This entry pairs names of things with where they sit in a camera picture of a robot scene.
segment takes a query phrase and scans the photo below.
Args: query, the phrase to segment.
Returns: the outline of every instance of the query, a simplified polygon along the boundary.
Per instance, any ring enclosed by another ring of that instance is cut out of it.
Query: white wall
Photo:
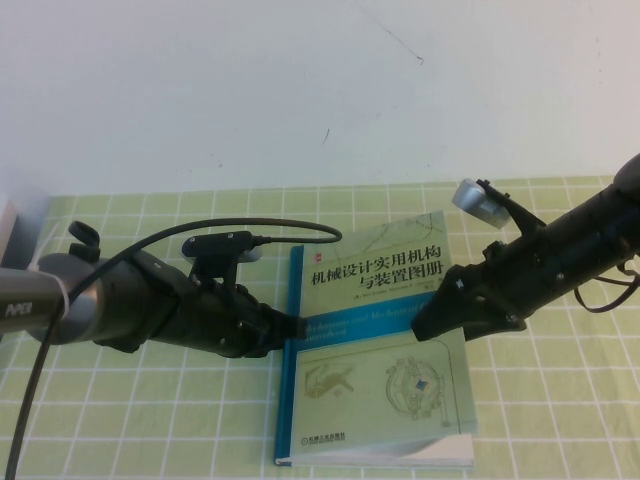
[[[638,18],[633,0],[4,0],[0,159],[56,194],[614,173],[640,151]]]

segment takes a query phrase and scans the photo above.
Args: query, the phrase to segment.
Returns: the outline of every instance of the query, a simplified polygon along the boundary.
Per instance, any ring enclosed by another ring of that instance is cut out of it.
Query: blue stripe
[[[302,246],[291,249],[291,264],[289,267],[289,293],[287,299],[287,313],[300,315],[300,293],[302,289],[302,264],[304,248]],[[282,380],[280,384],[280,404],[278,406],[278,424],[274,463],[279,458],[291,456],[291,429],[293,425],[293,394],[296,379],[297,352],[291,340],[287,340],[282,352]]]
[[[433,292],[419,293],[309,317],[307,340],[296,340],[297,350],[410,331],[411,320],[433,295]]]

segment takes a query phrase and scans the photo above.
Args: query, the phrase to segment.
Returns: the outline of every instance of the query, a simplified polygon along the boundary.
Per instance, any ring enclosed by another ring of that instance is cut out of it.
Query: book spine
[[[289,268],[289,292],[287,296],[287,313],[300,315],[300,295],[302,288],[302,266],[304,247],[291,249]],[[282,352],[282,376],[280,382],[280,404],[278,407],[278,423],[276,428],[275,458],[277,465],[291,463],[279,462],[291,453],[291,428],[293,422],[293,392],[295,387],[296,352],[291,340],[285,342]]]

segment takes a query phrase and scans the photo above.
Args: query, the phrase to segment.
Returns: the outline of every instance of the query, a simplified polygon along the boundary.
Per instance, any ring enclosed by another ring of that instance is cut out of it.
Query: book illustration
[[[451,425],[444,401],[444,376],[431,364],[413,356],[400,358],[387,374],[387,399],[398,415],[419,420],[430,418],[439,409],[442,426]]]
[[[355,367],[352,363],[323,363],[309,369],[304,377],[305,395],[319,398],[334,390],[334,394],[340,396],[342,390],[339,387],[353,392],[353,387],[347,382],[347,376]]]

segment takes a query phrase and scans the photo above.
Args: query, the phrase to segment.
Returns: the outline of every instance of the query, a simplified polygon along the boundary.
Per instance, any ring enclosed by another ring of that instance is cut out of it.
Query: book
[[[291,250],[277,465],[473,466],[462,329],[418,342],[411,319],[451,266],[433,212]]]

